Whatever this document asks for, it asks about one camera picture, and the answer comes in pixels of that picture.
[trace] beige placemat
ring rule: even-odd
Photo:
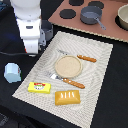
[[[112,48],[113,45],[111,44],[59,31],[26,79],[13,94],[13,97],[48,111],[77,126],[89,128]],[[82,73],[72,79],[84,84],[85,89],[79,89],[60,80],[53,80],[44,76],[46,70],[56,73],[54,64],[57,59],[63,56],[56,49],[67,51],[74,55],[81,54],[97,59],[96,63],[81,60],[83,65]],[[27,91],[29,82],[51,83],[51,93],[29,93]],[[65,90],[79,90],[81,103],[55,106],[55,92]]]

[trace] butter package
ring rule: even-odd
[[[55,92],[55,105],[80,104],[79,90]]]
[[[49,83],[34,83],[30,82],[28,91],[29,92],[36,92],[36,93],[50,93],[51,84]]]

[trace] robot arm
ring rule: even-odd
[[[40,1],[10,0],[11,6],[14,8],[20,37],[23,39],[27,53],[38,53],[38,40],[40,38],[41,28]]]

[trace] black tabletop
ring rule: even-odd
[[[42,19],[48,20],[63,0],[42,0]],[[53,26],[54,35],[58,31],[71,33],[105,43],[113,44],[108,67],[97,101],[91,128],[128,127],[128,44],[87,33]],[[15,20],[14,10],[8,7],[0,12],[0,51],[6,53],[25,53],[23,41]],[[40,56],[7,56],[0,54],[0,105],[31,117],[52,128],[78,128],[51,113],[43,111],[12,95],[39,60]],[[16,63],[22,71],[22,81],[9,84],[4,78],[5,65]]]

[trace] yellow butter package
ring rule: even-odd
[[[29,92],[36,92],[36,93],[50,93],[51,84],[49,83],[34,83],[30,82],[28,91]]]

